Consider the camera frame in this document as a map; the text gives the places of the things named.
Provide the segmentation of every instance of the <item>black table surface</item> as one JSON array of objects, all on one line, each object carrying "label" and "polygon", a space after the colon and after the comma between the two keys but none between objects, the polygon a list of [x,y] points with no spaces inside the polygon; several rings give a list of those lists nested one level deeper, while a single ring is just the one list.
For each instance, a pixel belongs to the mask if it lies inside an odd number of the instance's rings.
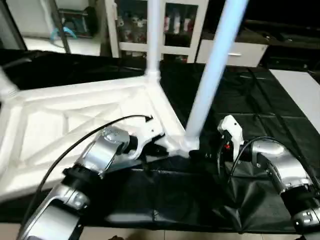
[{"label": "black table surface", "polygon": [[[16,64],[17,59],[29,59]],[[22,90],[141,76],[144,60],[0,50],[0,65]],[[204,70],[202,64],[162,62],[161,86],[185,127]],[[215,154],[217,124],[232,114],[245,139],[273,136],[320,176],[320,135],[263,68],[227,67],[200,136]],[[170,157],[108,175],[86,218],[90,226],[206,232],[294,233],[290,215],[266,174],[242,162],[230,186],[217,182],[214,162]],[[18,223],[31,196],[0,204],[0,222]]]}]

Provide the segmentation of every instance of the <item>tiled floor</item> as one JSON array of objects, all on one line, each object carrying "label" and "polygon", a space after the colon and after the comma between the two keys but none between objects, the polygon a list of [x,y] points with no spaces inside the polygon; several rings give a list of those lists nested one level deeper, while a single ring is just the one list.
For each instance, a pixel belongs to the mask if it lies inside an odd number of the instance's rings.
[{"label": "tiled floor", "polygon": [[[18,224],[0,224],[0,239],[14,240],[19,229]],[[126,240],[295,240],[298,235],[285,234],[237,234],[191,231],[164,231],[131,228],[85,227],[80,240],[108,240],[113,236]]]}]

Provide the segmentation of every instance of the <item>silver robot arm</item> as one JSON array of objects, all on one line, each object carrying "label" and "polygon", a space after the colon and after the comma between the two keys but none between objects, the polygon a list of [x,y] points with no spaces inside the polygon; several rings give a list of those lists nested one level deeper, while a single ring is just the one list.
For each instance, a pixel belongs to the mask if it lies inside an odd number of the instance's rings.
[{"label": "silver robot arm", "polygon": [[65,178],[35,210],[17,239],[79,239],[83,229],[81,217],[114,159],[120,155],[122,160],[137,159],[147,143],[163,134],[162,129],[155,130],[153,121],[146,122],[135,136],[114,126],[99,132],[74,165],[63,171]]},{"label": "silver robot arm", "polygon": [[[244,147],[242,128],[232,115],[221,120],[218,130],[233,143],[233,160]],[[246,152],[255,167],[264,169],[288,209],[297,233],[306,240],[320,239],[320,194],[302,163],[282,144],[254,141]]]}]

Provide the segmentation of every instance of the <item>white tube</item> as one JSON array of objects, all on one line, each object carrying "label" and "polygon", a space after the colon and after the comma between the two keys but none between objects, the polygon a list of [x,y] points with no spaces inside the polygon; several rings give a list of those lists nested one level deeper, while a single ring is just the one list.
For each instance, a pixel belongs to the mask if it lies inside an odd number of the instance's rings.
[{"label": "white tube", "polygon": [[160,37],[160,0],[148,0],[147,11],[147,47],[146,71],[149,80],[160,80],[159,71],[159,37]]},{"label": "white tube", "polygon": [[0,101],[14,96],[17,92],[17,86],[8,79],[5,72],[0,67]]},{"label": "white tube", "polygon": [[186,137],[198,138],[205,124],[212,101],[235,41],[248,0],[226,0],[215,32],[212,52],[202,74],[191,114],[186,125]]}]

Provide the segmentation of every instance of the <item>white foam structure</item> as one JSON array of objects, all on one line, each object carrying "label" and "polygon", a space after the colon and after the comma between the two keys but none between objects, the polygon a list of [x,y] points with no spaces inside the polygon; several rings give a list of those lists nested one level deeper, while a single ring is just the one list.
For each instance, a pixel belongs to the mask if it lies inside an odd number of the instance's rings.
[{"label": "white foam structure", "polygon": [[[158,26],[160,18],[164,17],[157,13],[160,1],[148,0],[147,14],[156,17],[148,18],[149,47],[147,68],[143,76],[20,91],[0,69],[0,202],[32,193],[52,162],[68,147],[95,128],[124,116],[142,114],[158,120],[165,132],[161,144],[167,147],[170,155],[187,156],[189,150],[198,148],[198,136],[193,134],[191,140],[190,136],[186,137],[186,132],[160,85],[158,38],[162,30],[157,31],[153,27]],[[232,6],[238,8],[239,2],[247,4],[247,0],[227,0],[224,7],[227,10],[222,14],[228,14],[227,17],[231,18],[237,11],[232,10]],[[237,24],[242,15],[236,16],[237,20],[233,23]],[[218,29],[223,28],[221,24],[225,23],[220,21]],[[233,27],[227,31],[237,32],[238,29]],[[207,72],[213,74],[221,71],[220,64],[226,64],[225,61],[217,63],[209,62],[206,69],[210,68],[210,71]],[[205,79],[201,81],[208,82],[210,74],[205,74]],[[220,75],[215,73],[214,76],[218,78]],[[215,80],[212,84],[219,84],[219,81]],[[197,102],[192,111],[196,113],[199,110],[194,108],[204,107],[209,108],[210,104]],[[144,118],[136,117],[115,125],[134,133],[144,123]],[[196,126],[196,131],[189,131],[199,135],[203,124],[202,119],[200,126]],[[73,165],[93,138],[94,136],[82,142],[61,161],[44,188],[52,187],[63,178],[62,170]]]}]

